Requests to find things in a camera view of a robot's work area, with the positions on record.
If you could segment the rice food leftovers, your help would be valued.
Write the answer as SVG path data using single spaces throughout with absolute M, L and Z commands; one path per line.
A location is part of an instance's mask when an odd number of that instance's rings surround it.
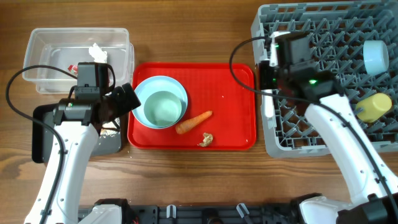
M 121 131 L 120 119 L 116 118 L 113 121 L 103 123 L 99 135 L 104 138 L 113 137 L 113 136 L 119 134 L 120 131 Z

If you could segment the light blue plate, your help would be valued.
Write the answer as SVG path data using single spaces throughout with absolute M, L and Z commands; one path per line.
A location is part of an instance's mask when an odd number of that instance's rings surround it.
M 148 121 L 144 116 L 144 103 L 151 94 L 158 91 L 169 91 L 175 94 L 180 99 L 182 103 L 182 113 L 180 115 L 179 120 L 175 124 L 177 124 L 182 119 L 188 106 L 187 92 L 184 89 L 183 85 L 180 82 L 178 82 L 176 79 L 168 76 L 154 76 L 145 79 L 135 89 L 135 93 L 137 94 L 138 99 L 141 102 L 141 105 L 140 107 L 134 109 L 132 113 L 134 117 L 138 120 L 138 122 L 151 129 L 155 128 L 150 127 L 150 124 L 148 123 Z

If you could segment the green bowl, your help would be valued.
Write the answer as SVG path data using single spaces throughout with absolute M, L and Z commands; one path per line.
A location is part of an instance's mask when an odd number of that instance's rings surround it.
M 175 124 L 182 113 L 180 99 L 169 91 L 158 91 L 151 94 L 144 103 L 144 116 L 150 127 L 168 128 Z

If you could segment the white tissue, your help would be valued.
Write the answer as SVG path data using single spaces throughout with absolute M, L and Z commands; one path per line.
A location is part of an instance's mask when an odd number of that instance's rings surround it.
M 102 50 L 97 43 L 94 43 L 91 47 L 89 47 L 88 52 L 93 57 L 94 62 L 96 63 L 108 62 L 107 51 Z

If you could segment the red candy wrapper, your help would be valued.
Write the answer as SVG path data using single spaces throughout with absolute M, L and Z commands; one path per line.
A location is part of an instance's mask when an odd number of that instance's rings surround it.
M 68 67 L 68 71 L 73 74 L 73 75 L 77 75 L 78 74 L 78 66 L 77 65 L 70 65 Z

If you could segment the orange carrot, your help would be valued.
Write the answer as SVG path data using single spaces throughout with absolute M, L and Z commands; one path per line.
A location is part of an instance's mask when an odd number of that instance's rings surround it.
M 191 129 L 195 128 L 202 122 L 204 122 L 206 119 L 208 119 L 211 115 L 213 114 L 212 111 L 206 111 L 194 118 L 185 120 L 178 125 L 176 125 L 175 130 L 177 134 L 185 134 L 189 132 Z

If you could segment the yellow plastic cup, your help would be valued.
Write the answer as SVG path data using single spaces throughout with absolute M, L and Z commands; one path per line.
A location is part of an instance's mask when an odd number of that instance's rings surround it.
M 384 93 L 376 93 L 356 104 L 361 109 L 357 117 L 365 123 L 373 123 L 392 108 L 391 98 Z

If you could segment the light blue bowl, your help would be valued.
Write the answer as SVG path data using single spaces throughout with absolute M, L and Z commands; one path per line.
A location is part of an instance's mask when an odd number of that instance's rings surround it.
M 389 68 L 389 54 L 382 40 L 367 40 L 363 44 L 363 59 L 366 73 L 378 75 Z

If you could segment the white plastic spoon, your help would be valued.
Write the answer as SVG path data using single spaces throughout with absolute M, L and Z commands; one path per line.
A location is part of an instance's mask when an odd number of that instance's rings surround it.
M 287 50 L 287 40 L 286 37 L 290 34 L 290 31 L 275 31 L 271 34 L 271 44 L 270 44 L 270 52 L 271 56 L 269 57 L 270 66 L 279 67 L 281 65 L 280 57 L 284 58 L 284 54 Z

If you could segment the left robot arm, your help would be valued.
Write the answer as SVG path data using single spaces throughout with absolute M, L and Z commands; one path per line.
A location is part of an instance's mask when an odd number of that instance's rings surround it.
M 25 223 L 78 223 L 86 167 L 102 125 L 141 104 L 129 83 L 108 95 L 92 87 L 76 87 L 75 91 L 74 98 L 63 98 L 55 107 L 50 159 Z

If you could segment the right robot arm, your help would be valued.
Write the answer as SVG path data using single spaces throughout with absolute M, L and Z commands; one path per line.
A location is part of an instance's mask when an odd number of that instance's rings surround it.
M 311 62 L 279 67 L 265 60 L 258 66 L 265 100 L 280 88 L 289 100 L 307 103 L 305 118 L 323 138 L 348 186 L 351 201 L 321 195 L 298 204 L 302 223 L 397 223 L 397 176 L 388 168 L 359 126 L 347 97 L 329 71 Z

